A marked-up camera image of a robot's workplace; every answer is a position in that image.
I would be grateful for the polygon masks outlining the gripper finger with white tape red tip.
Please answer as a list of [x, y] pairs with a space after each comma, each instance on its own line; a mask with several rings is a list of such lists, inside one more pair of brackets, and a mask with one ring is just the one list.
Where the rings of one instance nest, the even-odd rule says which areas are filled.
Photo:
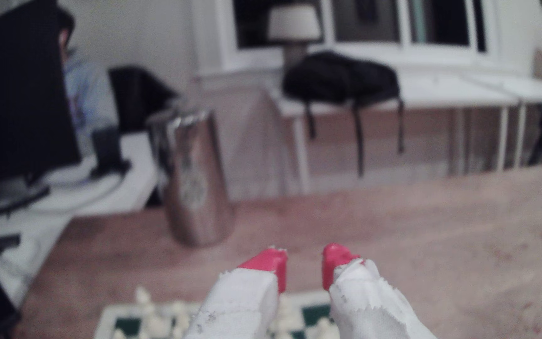
[[269, 247], [219, 275], [183, 338], [265, 338], [287, 283], [288, 252]]
[[374, 261], [338, 243], [327, 244], [322, 256], [322, 285], [340, 338], [436, 338]]

